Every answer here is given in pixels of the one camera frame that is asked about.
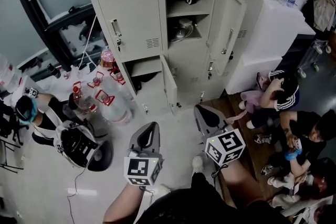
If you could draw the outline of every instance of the wooden floor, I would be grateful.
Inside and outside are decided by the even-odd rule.
[[[224,98],[215,99],[207,102],[203,102],[203,105],[211,106],[215,109],[220,110],[223,114],[229,118],[234,115],[238,115],[241,110],[238,106],[241,98],[240,94],[227,95]],[[233,124],[233,128],[238,128],[245,140],[246,148],[240,157],[240,162],[242,165],[252,174],[252,176],[259,182],[261,190],[264,194],[265,200],[271,199],[279,189],[269,186],[267,184],[267,178],[271,175],[262,176],[260,171],[262,167],[267,163],[268,158],[275,152],[273,145],[260,145],[254,141],[255,134],[264,132],[266,129],[254,129],[250,130],[246,127],[246,122],[249,120],[249,115],[245,115],[242,119],[236,121]],[[228,205],[234,206],[228,189],[225,185],[224,179],[220,174],[219,177],[220,186],[222,189],[222,194],[225,202]]]

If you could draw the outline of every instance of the blue mask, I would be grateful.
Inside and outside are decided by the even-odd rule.
[[[37,116],[37,103],[34,99],[30,99],[32,104],[33,104],[33,108],[32,108],[32,111],[30,112],[30,118],[27,119],[27,121],[23,121],[23,120],[20,120],[21,123],[23,124],[30,124]]]

